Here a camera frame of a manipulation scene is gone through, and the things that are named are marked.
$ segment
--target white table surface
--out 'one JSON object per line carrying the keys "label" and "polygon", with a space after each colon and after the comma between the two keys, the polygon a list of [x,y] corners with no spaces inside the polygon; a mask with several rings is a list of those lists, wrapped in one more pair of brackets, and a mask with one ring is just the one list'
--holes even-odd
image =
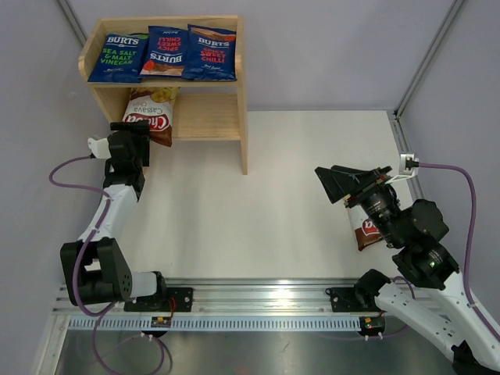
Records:
{"label": "white table surface", "polygon": [[[236,141],[152,145],[141,200],[120,238],[134,271],[165,277],[389,277],[397,251],[357,250],[342,203],[331,205],[317,166],[398,169],[386,112],[249,112],[249,175]],[[405,181],[395,185],[402,209]]]}

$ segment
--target crisco cassava chips bag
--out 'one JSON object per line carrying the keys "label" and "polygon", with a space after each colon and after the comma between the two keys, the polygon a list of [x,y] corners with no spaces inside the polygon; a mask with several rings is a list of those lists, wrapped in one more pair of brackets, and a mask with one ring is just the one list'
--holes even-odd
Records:
{"label": "crisco cassava chips bag", "polygon": [[383,240],[382,234],[373,225],[373,221],[365,214],[360,205],[355,205],[347,211],[358,243],[358,250],[362,251],[365,247]]}
{"label": "crisco cassava chips bag", "polygon": [[133,88],[123,121],[149,122],[152,141],[170,147],[172,145],[173,104],[179,92],[178,87]]}

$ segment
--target burts spicy sweet chilli bag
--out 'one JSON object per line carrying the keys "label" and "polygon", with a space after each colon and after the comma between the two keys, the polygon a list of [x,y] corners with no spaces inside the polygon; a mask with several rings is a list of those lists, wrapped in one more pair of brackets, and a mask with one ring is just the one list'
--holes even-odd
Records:
{"label": "burts spicy sweet chilli bag", "polygon": [[234,50],[236,31],[188,25],[189,49],[182,78],[186,80],[236,80]]}
{"label": "burts spicy sweet chilli bag", "polygon": [[150,26],[148,54],[141,75],[180,78],[187,51],[187,30]]}
{"label": "burts spicy sweet chilli bag", "polygon": [[88,82],[141,82],[147,34],[108,34]]}
{"label": "burts spicy sweet chilli bag", "polygon": [[178,91],[178,87],[133,88],[123,122],[135,123],[147,120],[151,140],[170,147],[173,104]]}

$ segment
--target gray wall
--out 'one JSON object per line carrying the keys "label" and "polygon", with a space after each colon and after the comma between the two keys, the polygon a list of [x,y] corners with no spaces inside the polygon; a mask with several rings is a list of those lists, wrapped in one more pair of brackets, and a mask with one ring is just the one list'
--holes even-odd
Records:
{"label": "gray wall", "polygon": [[[79,47],[52,0],[10,1],[0,12],[0,372],[31,373],[55,293],[59,249],[98,197],[48,182],[52,167],[86,155],[106,123],[77,72]],[[102,165],[80,162],[59,179],[99,184]]]}
{"label": "gray wall", "polygon": [[[425,81],[403,114],[409,140],[429,163],[462,166],[478,197],[473,242],[472,287],[500,319],[498,289],[498,183],[500,140],[500,2],[468,2]],[[451,233],[448,250],[463,264],[470,218],[470,193],[455,172],[421,170],[424,194],[437,201]]]}
{"label": "gray wall", "polygon": [[250,109],[393,109],[452,0],[70,0],[99,17],[241,14]]}

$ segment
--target black mounting bracket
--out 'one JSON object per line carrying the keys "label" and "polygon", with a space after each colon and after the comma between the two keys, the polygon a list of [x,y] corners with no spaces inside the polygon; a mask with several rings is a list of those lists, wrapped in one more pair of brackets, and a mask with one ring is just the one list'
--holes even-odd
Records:
{"label": "black mounting bracket", "polygon": [[354,287],[329,287],[325,290],[330,296],[331,309],[334,313],[379,313],[380,309],[363,307],[355,296]]}
{"label": "black mounting bracket", "polygon": [[155,273],[157,292],[153,295],[137,297],[135,301],[126,302],[123,309],[128,313],[170,313],[173,299],[176,313],[190,313],[193,306],[193,288],[169,287],[162,274]]}

